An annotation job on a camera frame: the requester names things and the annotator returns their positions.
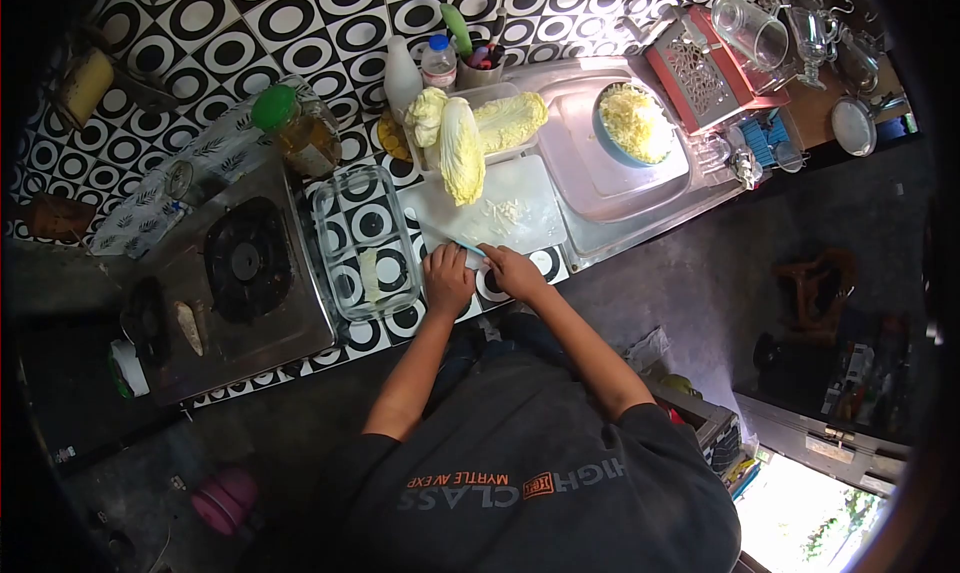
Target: green lid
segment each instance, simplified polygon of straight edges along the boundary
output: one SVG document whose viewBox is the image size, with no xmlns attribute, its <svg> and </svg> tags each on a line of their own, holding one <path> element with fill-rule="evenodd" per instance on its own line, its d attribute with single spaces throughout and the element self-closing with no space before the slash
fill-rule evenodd
<svg viewBox="0 0 960 573">
<path fill-rule="evenodd" d="M 286 85 L 275 85 L 260 94 L 249 112 L 250 121 L 260 129 L 271 132 L 282 129 L 297 110 L 297 92 Z"/>
</svg>

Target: hand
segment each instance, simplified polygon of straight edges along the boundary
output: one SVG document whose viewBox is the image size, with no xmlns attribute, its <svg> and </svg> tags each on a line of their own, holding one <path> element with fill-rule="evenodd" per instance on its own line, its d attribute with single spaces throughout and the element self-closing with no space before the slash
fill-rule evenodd
<svg viewBox="0 0 960 573">
<path fill-rule="evenodd" d="M 467 268 L 467 251 L 456 243 L 439 245 L 423 259 L 423 280 L 430 313 L 455 320 L 476 290 Z"/>
<path fill-rule="evenodd" d="M 510 297 L 532 305 L 533 300 L 550 289 L 537 265 L 526 256 L 505 245 L 480 243 L 477 247 L 487 255 L 483 262 L 494 272 L 496 284 Z"/>
</svg>

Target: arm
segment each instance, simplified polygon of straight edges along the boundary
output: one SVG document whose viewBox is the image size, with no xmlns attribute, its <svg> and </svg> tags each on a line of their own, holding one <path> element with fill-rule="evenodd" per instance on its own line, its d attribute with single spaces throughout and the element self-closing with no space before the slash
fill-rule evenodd
<svg viewBox="0 0 960 573">
<path fill-rule="evenodd" d="M 500 289 L 526 302 L 540 316 L 580 369 L 610 420 L 618 420 L 631 406 L 654 402 L 640 376 L 546 283 L 530 259 L 502 245 L 481 243 L 478 247 L 486 253 L 485 262 Z"/>
<path fill-rule="evenodd" d="M 417 337 L 380 388 L 366 418 L 364 434 L 403 441 L 421 421 L 453 321 L 474 294 L 474 273 L 465 265 L 466 255 L 465 250 L 450 243 L 423 259 L 429 308 L 416 330 Z"/>
</svg>

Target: pink container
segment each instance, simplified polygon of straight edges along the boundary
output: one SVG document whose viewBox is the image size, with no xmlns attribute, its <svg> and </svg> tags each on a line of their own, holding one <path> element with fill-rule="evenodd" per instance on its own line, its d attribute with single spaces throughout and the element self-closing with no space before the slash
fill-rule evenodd
<svg viewBox="0 0 960 573">
<path fill-rule="evenodd" d="M 233 535 L 257 501 L 256 485 L 247 471 L 231 467 L 203 480 L 190 501 L 210 527 Z"/>
</svg>

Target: metal hook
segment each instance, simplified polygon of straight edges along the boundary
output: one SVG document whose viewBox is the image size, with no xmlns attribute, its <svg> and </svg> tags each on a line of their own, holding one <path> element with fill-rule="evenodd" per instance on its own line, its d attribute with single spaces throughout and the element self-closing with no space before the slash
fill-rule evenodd
<svg viewBox="0 0 960 573">
<path fill-rule="evenodd" d="M 844 10 L 844 9 L 841 8 L 840 6 L 834 6 L 833 8 L 831 8 L 830 10 L 828 10 L 828 13 L 829 13 L 829 14 L 834 14 L 834 10 L 837 10 L 837 11 L 842 12 L 842 13 L 844 13 L 844 14 L 853 14 L 853 11 L 854 11 L 854 3 L 851 2 L 851 1 L 849 1 L 849 0 L 844 0 L 844 2 L 846 3 L 846 7 L 849 8 L 849 10 Z"/>
</svg>

